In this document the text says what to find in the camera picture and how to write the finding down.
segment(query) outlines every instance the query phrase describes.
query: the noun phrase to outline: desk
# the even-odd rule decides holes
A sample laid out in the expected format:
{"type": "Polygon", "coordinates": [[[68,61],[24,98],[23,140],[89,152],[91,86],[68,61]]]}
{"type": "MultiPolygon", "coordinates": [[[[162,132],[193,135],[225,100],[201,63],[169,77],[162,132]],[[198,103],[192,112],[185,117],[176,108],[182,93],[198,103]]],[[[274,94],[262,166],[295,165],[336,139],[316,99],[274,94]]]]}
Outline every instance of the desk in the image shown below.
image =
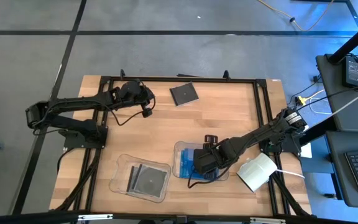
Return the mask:
{"type": "MultiPolygon", "coordinates": [[[[342,65],[330,64],[325,56],[317,56],[316,61],[327,95],[348,89],[342,86],[342,65]]],[[[328,98],[332,112],[339,110],[357,96],[358,92],[348,91],[328,98]]],[[[358,150],[358,100],[307,130],[306,136],[301,138],[301,144],[322,135],[325,135],[329,144],[336,194],[338,198],[343,198],[348,206],[358,207],[358,189],[344,160],[345,152],[358,150]]]]}
{"type": "MultiPolygon", "coordinates": [[[[330,64],[325,56],[317,56],[316,61],[327,95],[349,89],[342,86],[342,65],[330,64]]],[[[358,92],[348,91],[328,98],[331,111],[335,112],[339,110],[357,96],[358,92]]],[[[307,135],[301,138],[301,143],[310,142],[324,135],[326,131],[358,132],[358,100],[343,109],[340,113],[310,128],[306,132],[307,135]]]]}
{"type": "MultiPolygon", "coordinates": [[[[100,76],[84,76],[80,96],[95,95],[100,76]]],[[[270,197],[267,184],[252,193],[236,176],[246,159],[256,157],[259,147],[246,150],[229,170],[227,181],[187,188],[187,180],[170,176],[167,194],[162,203],[153,203],[109,190],[109,181],[116,168],[116,159],[121,154],[172,166],[173,146],[177,141],[203,142],[205,134],[214,134],[220,139],[242,136],[259,127],[253,87],[245,83],[201,83],[194,82],[199,100],[176,107],[169,88],[183,82],[144,83],[154,92],[156,106],[148,118],[136,116],[123,126],[117,126],[109,114],[106,147],[101,160],[93,195],[92,212],[109,213],[151,213],[186,215],[262,215],[271,216],[270,197]]],[[[114,82],[121,86],[123,82],[114,82]]],[[[285,107],[285,98],[280,80],[267,80],[271,108],[274,116],[285,107]]],[[[116,112],[122,121],[138,112],[140,107],[121,109],[116,112]]],[[[76,111],[75,119],[92,117],[92,111],[76,111]]],[[[59,206],[73,190],[78,181],[84,150],[76,149],[63,159],[53,191],[50,208],[59,206]]],[[[283,169],[301,173],[300,163],[292,154],[282,153],[283,169]]],[[[285,183],[304,210],[311,212],[305,182],[303,179],[285,174],[285,183]]],[[[282,200],[275,187],[279,211],[282,200]]],[[[84,208],[85,196],[80,208],[84,208]]]]}
{"type": "Polygon", "coordinates": [[[344,201],[348,206],[358,207],[358,188],[344,155],[346,152],[358,150],[358,133],[329,131],[326,137],[344,201]]]}

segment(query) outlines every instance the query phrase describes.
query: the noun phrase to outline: black cable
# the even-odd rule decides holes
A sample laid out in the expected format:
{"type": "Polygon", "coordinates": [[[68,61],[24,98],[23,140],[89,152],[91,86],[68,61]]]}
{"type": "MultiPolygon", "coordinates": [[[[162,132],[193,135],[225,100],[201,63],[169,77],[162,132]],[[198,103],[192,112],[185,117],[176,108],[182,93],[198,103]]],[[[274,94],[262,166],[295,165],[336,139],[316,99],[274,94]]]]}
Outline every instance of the black cable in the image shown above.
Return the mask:
{"type": "Polygon", "coordinates": [[[278,152],[277,154],[274,154],[274,153],[273,153],[272,156],[277,157],[277,156],[280,156],[280,155],[281,155],[281,153],[283,152],[283,147],[281,146],[281,143],[280,143],[279,146],[280,146],[280,152],[278,152]]]}
{"type": "MultiPolygon", "coordinates": [[[[245,149],[248,148],[248,144],[253,140],[254,138],[251,138],[250,140],[248,140],[242,147],[242,149],[236,154],[236,159],[238,159],[242,153],[242,151],[244,151],[245,149]]],[[[221,178],[229,169],[230,167],[235,163],[236,159],[234,159],[230,165],[221,173],[219,174],[217,177],[215,177],[214,179],[212,180],[209,180],[209,181],[196,181],[194,183],[192,183],[190,185],[190,181],[191,181],[191,176],[195,173],[195,170],[193,169],[193,171],[191,172],[190,176],[189,176],[189,179],[188,179],[188,182],[187,182],[187,187],[190,189],[192,187],[194,187],[195,185],[197,184],[210,184],[212,182],[215,182],[216,180],[219,180],[219,178],[221,178]]]]}
{"type": "Polygon", "coordinates": [[[317,80],[316,80],[315,82],[313,82],[313,84],[311,84],[310,86],[306,87],[304,90],[300,91],[299,93],[295,93],[294,95],[292,95],[291,98],[290,98],[290,102],[287,103],[287,106],[288,106],[289,104],[291,104],[292,98],[293,98],[294,96],[296,96],[296,95],[298,95],[298,94],[300,94],[300,93],[303,93],[303,92],[306,91],[308,88],[310,88],[310,87],[312,87],[314,84],[318,83],[318,80],[319,80],[320,78],[321,78],[321,75],[318,75],[317,80]]]}
{"type": "MultiPolygon", "coordinates": [[[[154,107],[155,107],[155,97],[153,97],[153,100],[154,100],[154,103],[153,103],[153,106],[151,107],[151,110],[153,110],[154,107]]],[[[136,115],[142,113],[143,111],[139,111],[139,112],[133,114],[133,115],[130,116],[128,119],[126,119],[122,124],[119,123],[118,118],[117,118],[116,114],[114,113],[114,111],[113,111],[113,110],[110,110],[110,112],[112,113],[112,115],[113,115],[114,118],[116,119],[116,122],[117,122],[118,126],[122,126],[122,125],[126,124],[130,119],[132,119],[132,118],[135,117],[136,115]]]]}
{"type": "Polygon", "coordinates": [[[71,152],[73,149],[74,149],[74,148],[69,148],[69,149],[67,149],[67,151],[65,151],[65,152],[59,157],[59,160],[57,161],[57,173],[59,173],[60,161],[63,159],[63,157],[64,157],[67,153],[71,152]]]}
{"type": "Polygon", "coordinates": [[[316,100],[316,101],[313,101],[313,102],[311,102],[311,103],[308,103],[307,105],[302,106],[301,108],[298,109],[298,111],[301,110],[301,109],[303,109],[303,108],[306,107],[306,106],[312,105],[313,103],[317,103],[317,102],[319,102],[319,101],[321,101],[321,100],[323,100],[323,99],[326,99],[326,98],[329,98],[329,97],[332,97],[332,96],[335,96],[335,95],[338,95],[338,94],[340,94],[340,93],[344,93],[344,92],[347,92],[347,91],[352,91],[352,90],[355,90],[355,89],[357,89],[357,88],[358,88],[358,86],[353,87],[353,88],[350,88],[350,89],[348,89],[348,90],[342,90],[342,91],[339,91],[339,92],[330,94],[330,95],[328,95],[328,96],[325,96],[325,97],[320,98],[320,99],[318,99],[318,100],[316,100]]]}
{"type": "Polygon", "coordinates": [[[44,135],[44,134],[49,134],[49,133],[52,133],[52,132],[55,132],[55,131],[66,131],[66,129],[56,129],[56,130],[52,130],[52,131],[47,131],[46,133],[40,133],[40,134],[36,134],[35,132],[38,131],[39,129],[35,129],[32,131],[32,134],[35,135],[35,136],[41,136],[41,135],[44,135]]]}

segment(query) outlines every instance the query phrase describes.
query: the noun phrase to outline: white cable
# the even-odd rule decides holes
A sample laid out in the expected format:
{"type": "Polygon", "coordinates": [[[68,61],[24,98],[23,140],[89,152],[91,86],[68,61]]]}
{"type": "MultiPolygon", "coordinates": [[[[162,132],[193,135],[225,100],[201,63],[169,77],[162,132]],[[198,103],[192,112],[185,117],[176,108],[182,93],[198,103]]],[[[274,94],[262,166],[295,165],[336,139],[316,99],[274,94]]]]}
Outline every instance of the white cable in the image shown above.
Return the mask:
{"type": "Polygon", "coordinates": [[[286,174],[297,175],[298,177],[305,178],[304,176],[302,176],[302,175],[300,175],[300,174],[297,174],[297,173],[294,173],[294,172],[290,172],[290,171],[279,170],[279,169],[277,169],[276,171],[283,172],[283,173],[286,173],[286,174]]]}
{"type": "Polygon", "coordinates": [[[356,100],[358,100],[358,97],[356,97],[356,98],[354,98],[352,101],[346,103],[343,107],[341,107],[339,110],[337,110],[337,111],[335,111],[334,113],[332,113],[332,114],[331,114],[330,116],[328,116],[326,119],[328,119],[328,118],[334,116],[335,114],[339,113],[341,110],[347,108],[347,106],[351,105],[351,104],[352,104],[353,102],[355,102],[356,100]]]}
{"type": "MultiPolygon", "coordinates": [[[[311,103],[311,100],[312,100],[312,99],[320,100],[320,98],[312,97],[312,98],[309,99],[309,103],[311,103]]],[[[315,111],[315,110],[311,107],[311,104],[309,104],[309,107],[310,107],[310,110],[313,111],[313,112],[315,112],[316,114],[331,114],[331,113],[326,113],[326,112],[315,111]]]]}

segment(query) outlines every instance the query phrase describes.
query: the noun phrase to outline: power cord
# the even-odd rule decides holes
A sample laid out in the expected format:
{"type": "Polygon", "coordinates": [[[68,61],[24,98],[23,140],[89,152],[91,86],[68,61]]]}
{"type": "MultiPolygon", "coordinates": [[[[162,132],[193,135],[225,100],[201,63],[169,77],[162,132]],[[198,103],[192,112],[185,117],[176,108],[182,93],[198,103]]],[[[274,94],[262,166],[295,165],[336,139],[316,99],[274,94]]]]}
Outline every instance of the power cord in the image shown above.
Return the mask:
{"type": "Polygon", "coordinates": [[[36,134],[35,132],[38,131],[39,129],[35,129],[32,131],[32,134],[35,135],[35,136],[41,136],[41,135],[44,135],[44,134],[49,134],[49,133],[53,133],[55,131],[67,131],[66,129],[56,129],[56,130],[52,130],[52,131],[47,131],[45,133],[38,133],[36,134]]]}
{"type": "MultiPolygon", "coordinates": [[[[153,102],[153,106],[151,107],[151,110],[153,110],[154,107],[155,107],[155,97],[153,98],[153,100],[154,100],[154,102],[153,102]]],[[[117,122],[118,126],[122,126],[122,125],[126,124],[129,120],[131,120],[133,117],[135,117],[136,115],[141,114],[143,111],[136,112],[135,114],[130,116],[128,119],[126,119],[122,124],[119,123],[118,118],[117,118],[116,114],[114,113],[114,111],[110,109],[110,112],[112,113],[112,115],[116,119],[116,122],[117,122]]]]}
{"type": "Polygon", "coordinates": [[[286,171],[286,170],[277,169],[276,171],[282,172],[282,173],[284,173],[284,174],[291,174],[291,175],[296,175],[296,176],[298,176],[298,177],[305,178],[303,175],[300,175],[300,174],[297,174],[297,173],[294,173],[294,172],[290,172],[290,171],[286,171]]]}
{"type": "MultiPolygon", "coordinates": [[[[319,100],[320,98],[312,97],[312,98],[309,99],[309,102],[311,102],[311,100],[313,100],[313,99],[319,100]]],[[[313,111],[313,112],[316,113],[316,114],[331,114],[331,113],[327,113],[327,112],[315,111],[315,110],[311,107],[311,105],[309,105],[309,107],[310,107],[310,110],[313,111]]]]}
{"type": "Polygon", "coordinates": [[[313,97],[315,97],[317,94],[321,93],[321,92],[324,92],[325,90],[320,90],[320,91],[317,91],[316,93],[314,93],[313,95],[309,96],[309,97],[302,97],[302,96],[299,96],[298,99],[299,101],[301,102],[302,105],[305,105],[306,102],[310,99],[312,99],[313,97]]]}
{"type": "Polygon", "coordinates": [[[288,15],[287,13],[285,13],[285,12],[283,12],[283,11],[281,11],[281,10],[278,10],[278,9],[273,8],[272,6],[269,6],[266,2],[263,2],[262,0],[258,0],[258,2],[264,4],[264,5],[265,5],[266,7],[268,7],[269,9],[271,9],[271,10],[273,10],[273,11],[275,11],[275,12],[281,13],[281,14],[283,14],[284,16],[287,16],[288,18],[290,18],[290,22],[293,22],[293,23],[297,26],[297,28],[298,28],[299,30],[301,30],[301,31],[309,31],[309,30],[313,29],[313,28],[318,24],[318,22],[321,20],[321,18],[323,18],[323,16],[328,12],[328,9],[329,9],[329,8],[331,7],[331,5],[333,4],[334,0],[331,0],[331,2],[328,4],[326,10],[325,10],[325,11],[322,13],[322,15],[320,16],[320,18],[318,18],[318,20],[317,20],[309,29],[303,29],[302,27],[300,27],[300,26],[298,25],[298,23],[295,21],[295,17],[292,17],[292,16],[288,15]]]}
{"type": "Polygon", "coordinates": [[[308,88],[312,87],[314,84],[318,83],[318,80],[321,78],[321,75],[318,75],[317,79],[313,82],[313,84],[311,84],[310,86],[306,87],[304,90],[300,91],[299,93],[295,93],[294,95],[291,96],[290,101],[287,103],[287,106],[291,104],[292,102],[292,98],[298,94],[303,93],[304,91],[306,91],[308,88]]]}
{"type": "Polygon", "coordinates": [[[59,157],[59,160],[57,161],[57,173],[59,173],[60,161],[63,159],[63,157],[64,157],[67,153],[71,152],[73,149],[74,149],[74,148],[69,148],[69,149],[67,149],[67,151],[65,151],[65,152],[59,157]]]}
{"type": "MultiPolygon", "coordinates": [[[[308,103],[307,105],[302,106],[301,108],[298,109],[298,111],[299,111],[299,110],[302,110],[302,109],[303,109],[304,107],[306,107],[306,106],[312,105],[313,103],[317,103],[317,102],[319,102],[319,101],[321,101],[321,100],[323,100],[323,99],[326,99],[326,98],[329,98],[329,97],[332,97],[332,96],[335,96],[335,95],[338,95],[338,94],[341,94],[341,93],[344,93],[344,92],[347,92],[347,91],[352,91],[352,90],[355,90],[355,89],[357,89],[357,88],[358,88],[358,86],[356,86],[356,87],[354,87],[354,88],[350,88],[350,89],[348,89],[348,90],[342,90],[342,91],[339,91],[339,92],[330,94],[330,95],[328,95],[328,96],[325,96],[325,97],[320,98],[320,99],[318,99],[318,100],[316,100],[316,101],[310,102],[310,103],[308,103]]],[[[358,100],[358,97],[356,97],[356,98],[354,98],[352,101],[348,102],[348,104],[346,104],[345,106],[343,106],[341,109],[335,111],[335,113],[333,113],[332,115],[334,115],[334,114],[340,112],[340,111],[343,110],[345,107],[347,107],[347,106],[349,106],[351,103],[353,103],[355,100],[358,100]]]]}

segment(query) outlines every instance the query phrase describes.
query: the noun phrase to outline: cable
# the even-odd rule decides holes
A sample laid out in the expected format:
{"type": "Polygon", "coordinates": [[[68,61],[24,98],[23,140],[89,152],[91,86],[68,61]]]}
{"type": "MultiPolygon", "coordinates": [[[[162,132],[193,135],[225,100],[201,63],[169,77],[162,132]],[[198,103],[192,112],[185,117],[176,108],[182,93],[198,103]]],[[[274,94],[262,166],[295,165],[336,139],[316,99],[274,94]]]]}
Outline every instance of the cable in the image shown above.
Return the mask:
{"type": "Polygon", "coordinates": [[[285,12],[283,12],[283,11],[281,11],[281,10],[278,10],[278,9],[273,8],[272,6],[269,6],[266,2],[263,2],[262,0],[258,0],[258,2],[264,4],[264,5],[265,5],[266,7],[268,7],[269,9],[271,9],[271,10],[273,10],[273,11],[275,11],[275,12],[279,12],[279,13],[283,14],[284,16],[287,16],[288,18],[290,18],[290,22],[293,22],[293,23],[297,26],[297,28],[298,28],[299,30],[301,30],[301,31],[309,31],[309,30],[313,29],[313,28],[317,25],[317,23],[321,20],[321,18],[323,18],[323,16],[328,12],[328,9],[329,9],[329,8],[331,7],[331,5],[333,4],[334,0],[331,0],[331,2],[328,4],[326,10],[325,10],[325,11],[322,13],[322,15],[320,16],[320,18],[318,18],[318,20],[317,20],[309,29],[302,29],[302,27],[300,27],[300,26],[298,25],[298,23],[295,21],[295,17],[292,17],[292,16],[288,15],[287,13],[285,13],[285,12]]]}
{"type": "Polygon", "coordinates": [[[308,88],[310,88],[310,87],[312,87],[314,84],[318,83],[318,80],[319,80],[320,78],[321,78],[321,75],[318,76],[317,80],[316,80],[315,82],[313,82],[313,84],[311,84],[310,86],[306,87],[304,90],[300,91],[299,93],[295,93],[294,95],[292,95],[291,98],[290,98],[290,102],[287,103],[287,106],[288,106],[289,104],[291,104],[292,98],[293,98],[294,96],[296,96],[296,95],[298,95],[298,94],[300,94],[300,93],[303,93],[303,92],[306,91],[308,88]]]}
{"type": "MultiPolygon", "coordinates": [[[[155,107],[155,97],[153,98],[153,100],[154,100],[154,103],[153,103],[153,106],[151,107],[151,110],[153,110],[154,107],[155,107]]],[[[119,123],[118,118],[117,118],[116,114],[114,113],[114,111],[113,111],[113,110],[110,110],[110,112],[112,113],[112,115],[113,115],[114,118],[116,119],[116,122],[117,122],[118,126],[122,126],[122,125],[126,124],[130,119],[132,119],[132,118],[135,117],[136,115],[140,114],[142,111],[139,111],[139,112],[133,114],[133,115],[130,116],[128,119],[126,119],[122,124],[119,123]]]]}
{"type": "Polygon", "coordinates": [[[36,132],[37,130],[38,130],[38,129],[33,130],[33,131],[32,131],[32,134],[35,135],[35,136],[41,136],[41,135],[49,134],[49,133],[52,133],[52,132],[55,132],[55,131],[67,131],[66,129],[56,129],[56,130],[53,130],[53,131],[47,131],[46,133],[36,134],[35,132],[36,132]]]}
{"type": "MultiPolygon", "coordinates": [[[[319,102],[319,101],[321,101],[321,100],[323,100],[323,99],[326,99],[326,98],[329,98],[329,97],[332,97],[332,96],[335,96],[335,95],[338,95],[338,94],[340,94],[340,93],[344,93],[344,92],[347,92],[347,91],[355,90],[355,89],[357,89],[357,88],[358,88],[358,86],[353,87],[353,88],[350,88],[350,89],[348,89],[348,90],[342,90],[342,91],[333,93],[333,94],[331,94],[331,95],[325,96],[325,97],[323,97],[323,98],[320,98],[319,100],[313,101],[313,102],[311,102],[311,103],[308,103],[307,105],[302,106],[301,108],[298,109],[298,111],[301,110],[301,109],[303,109],[303,108],[306,107],[306,106],[312,105],[313,103],[317,103],[317,102],[319,102]]],[[[349,106],[349,104],[355,102],[356,100],[358,100],[358,97],[356,97],[356,98],[354,98],[352,101],[348,102],[348,104],[346,104],[345,106],[343,106],[341,109],[335,111],[335,113],[333,113],[331,116],[333,116],[334,114],[340,112],[341,110],[343,110],[345,107],[349,106]]]]}
{"type": "MultiPolygon", "coordinates": [[[[312,97],[312,98],[309,99],[309,103],[311,102],[312,99],[317,99],[317,100],[319,100],[320,98],[312,97]]],[[[313,112],[315,112],[316,114],[331,114],[331,113],[327,113],[327,112],[315,111],[315,110],[311,107],[311,105],[309,105],[309,107],[310,107],[310,110],[313,111],[313,112]]]]}
{"type": "Polygon", "coordinates": [[[283,172],[283,173],[285,173],[285,174],[297,175],[298,177],[305,178],[303,175],[300,175],[300,174],[297,174],[297,173],[294,173],[294,172],[290,172],[290,171],[286,171],[286,170],[277,169],[276,171],[283,172]]]}
{"type": "Polygon", "coordinates": [[[281,146],[281,144],[279,145],[280,146],[280,152],[278,152],[277,154],[274,154],[273,155],[270,155],[270,156],[273,156],[273,157],[278,157],[281,155],[281,153],[283,152],[283,147],[281,146]]]}
{"type": "MultiPolygon", "coordinates": [[[[238,159],[238,157],[240,156],[241,152],[244,150],[244,149],[247,149],[248,147],[248,144],[253,140],[254,138],[251,138],[249,139],[243,146],[242,146],[242,149],[236,154],[236,159],[238,159]]],[[[191,180],[191,176],[195,173],[195,170],[193,169],[193,171],[191,172],[190,176],[189,176],[189,180],[187,182],[187,187],[190,189],[192,187],[194,187],[195,185],[197,184],[210,184],[212,182],[214,182],[215,180],[219,180],[219,178],[221,178],[229,169],[230,167],[236,162],[236,159],[234,159],[230,165],[221,173],[219,174],[217,177],[215,177],[214,179],[212,180],[209,180],[209,181],[196,181],[194,183],[192,183],[190,185],[190,180],[191,180]]]]}
{"type": "Polygon", "coordinates": [[[74,148],[69,148],[67,149],[67,151],[65,151],[60,157],[59,160],[57,161],[57,173],[59,173],[59,169],[60,169],[60,161],[62,160],[62,158],[69,152],[71,152],[74,148]]]}
{"type": "Polygon", "coordinates": [[[319,93],[321,93],[321,92],[323,92],[323,91],[326,91],[326,90],[320,90],[320,91],[318,91],[317,93],[315,93],[315,94],[313,94],[313,95],[307,97],[305,100],[310,100],[310,99],[312,99],[314,96],[316,96],[317,94],[319,94],[319,93]]]}

